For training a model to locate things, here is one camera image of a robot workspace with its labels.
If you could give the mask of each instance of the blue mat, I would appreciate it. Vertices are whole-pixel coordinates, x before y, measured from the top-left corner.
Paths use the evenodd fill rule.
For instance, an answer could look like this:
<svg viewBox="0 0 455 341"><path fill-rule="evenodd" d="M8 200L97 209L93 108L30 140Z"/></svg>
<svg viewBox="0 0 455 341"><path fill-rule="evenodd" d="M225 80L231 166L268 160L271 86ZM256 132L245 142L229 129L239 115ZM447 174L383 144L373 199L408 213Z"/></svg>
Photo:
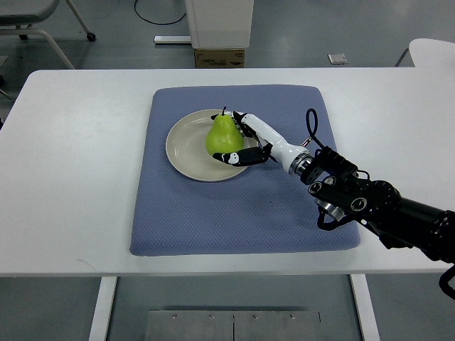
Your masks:
<svg viewBox="0 0 455 341"><path fill-rule="evenodd" d="M342 250L360 242L355 223L327 232L316 226L314 199L297 175L267 161L217 183L181 175L169 163L172 126L202 109L255 114L289 143L307 136L305 113L318 112L318 138L335 148L321 93L297 85L178 87L154 95L144 147L130 251L137 256L253 254ZM309 146L312 153L316 144Z"/></svg>

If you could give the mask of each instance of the chair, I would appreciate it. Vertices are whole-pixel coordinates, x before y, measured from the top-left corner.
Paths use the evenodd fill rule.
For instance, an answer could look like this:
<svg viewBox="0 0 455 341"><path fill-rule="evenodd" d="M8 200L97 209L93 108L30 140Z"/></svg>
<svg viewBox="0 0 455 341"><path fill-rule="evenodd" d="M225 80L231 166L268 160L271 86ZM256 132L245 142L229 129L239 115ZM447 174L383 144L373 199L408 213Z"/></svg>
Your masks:
<svg viewBox="0 0 455 341"><path fill-rule="evenodd" d="M65 65L69 69L74 69L73 64L66 58L66 55L52 37L45 31L32 27L33 24L40 23L49 18L54 13L59 2L60 0L0 0L0 26L15 26L15 28L0 29L0 36L18 35L22 40L26 40L28 35L33 34L43 36ZM89 41L95 41L95 34L90 32L72 1L66 0L66 3L87 33L87 39Z"/></svg>
<svg viewBox="0 0 455 341"><path fill-rule="evenodd" d="M414 39L403 52L397 64L409 52L416 67L446 67L455 70L455 43L434 39Z"/></svg>

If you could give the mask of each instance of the wire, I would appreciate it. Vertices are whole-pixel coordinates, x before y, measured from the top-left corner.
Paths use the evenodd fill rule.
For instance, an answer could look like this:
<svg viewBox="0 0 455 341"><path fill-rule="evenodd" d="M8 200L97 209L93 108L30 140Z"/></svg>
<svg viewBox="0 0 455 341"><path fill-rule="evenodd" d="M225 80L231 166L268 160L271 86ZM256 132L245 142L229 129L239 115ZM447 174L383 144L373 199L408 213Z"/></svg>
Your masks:
<svg viewBox="0 0 455 341"><path fill-rule="evenodd" d="M359 169L359 170L357 170L357 173L363 173L363 174L367 175L367 180L370 180L370 174L366 170Z"/></svg>
<svg viewBox="0 0 455 341"><path fill-rule="evenodd" d="M449 270L444 272L439 279L439 286L443 293L448 295L448 297L455 300L455 289L449 285L449 281L455 277L455 265L453 265Z"/></svg>
<svg viewBox="0 0 455 341"><path fill-rule="evenodd" d="M136 6L137 6L138 1L139 1L139 0L136 0L136 1L134 2L134 11L136 12L136 14L137 14L137 16L138 16L139 18L141 18L142 20L146 21L147 23L152 23L152 24L154 24L154 25L162 25L162 26L164 26L164 25L173 25L173 24L178 23L179 21L181 21L181 20L182 20L183 18L185 18L185 16L186 16L186 12L185 12L185 14L182 15L182 17L181 17L180 19L178 19L178 20L176 20L176 21L172 21L171 23L154 23L153 21L150 21L150 20L145 19L144 17L142 17L142 16L137 12Z"/></svg>
<svg viewBox="0 0 455 341"><path fill-rule="evenodd" d="M311 130L310 114L313 114L314 118L313 130ZM310 108L306 111L306 129L308 130L310 137L318 144L318 146L324 148L325 146L316 138L316 132L318 130L318 114L316 113L316 110L314 110L313 108Z"/></svg>

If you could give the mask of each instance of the robotic arm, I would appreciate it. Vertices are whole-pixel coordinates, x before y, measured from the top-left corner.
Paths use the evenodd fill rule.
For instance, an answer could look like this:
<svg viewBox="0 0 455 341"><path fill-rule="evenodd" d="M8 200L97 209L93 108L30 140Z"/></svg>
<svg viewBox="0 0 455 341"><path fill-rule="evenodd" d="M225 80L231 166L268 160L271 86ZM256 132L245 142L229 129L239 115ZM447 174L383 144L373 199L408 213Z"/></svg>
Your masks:
<svg viewBox="0 0 455 341"><path fill-rule="evenodd" d="M301 146L287 143L283 136L253 114L229 114L243 136L256 139L258 147L242 149L235 153L213 155L232 166L251 166L269 158L279 162L284 171L296 174L316 198L320 229L332 230L351 221L360 223L387 247L417 247L432 261L455 263L455 212L443 211L401 197L391 184L370 180L365 171L346 160L316 138L317 114L314 109L306 112L306 125L310 137ZM314 116L314 130L310 115ZM314 140L321 149L315 156L305 148ZM326 172L323 180L319 176ZM360 178L365 173L367 178ZM455 290L449 281L455 277L455 265L439 280L445 294L455 300Z"/></svg>

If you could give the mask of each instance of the white plate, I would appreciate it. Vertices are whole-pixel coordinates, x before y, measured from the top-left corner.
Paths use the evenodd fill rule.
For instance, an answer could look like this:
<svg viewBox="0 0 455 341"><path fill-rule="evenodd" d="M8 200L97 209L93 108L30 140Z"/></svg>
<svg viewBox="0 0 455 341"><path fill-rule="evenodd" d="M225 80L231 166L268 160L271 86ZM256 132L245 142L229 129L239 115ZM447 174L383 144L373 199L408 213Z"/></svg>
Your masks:
<svg viewBox="0 0 455 341"><path fill-rule="evenodd" d="M221 109L194 112L178 121L166 139L166 154L172 166L189 178L199 181L221 181L243 172L247 167L221 163L208 155L205 137L212 127L212 115ZM254 139L244 138L244 148L254 147Z"/></svg>

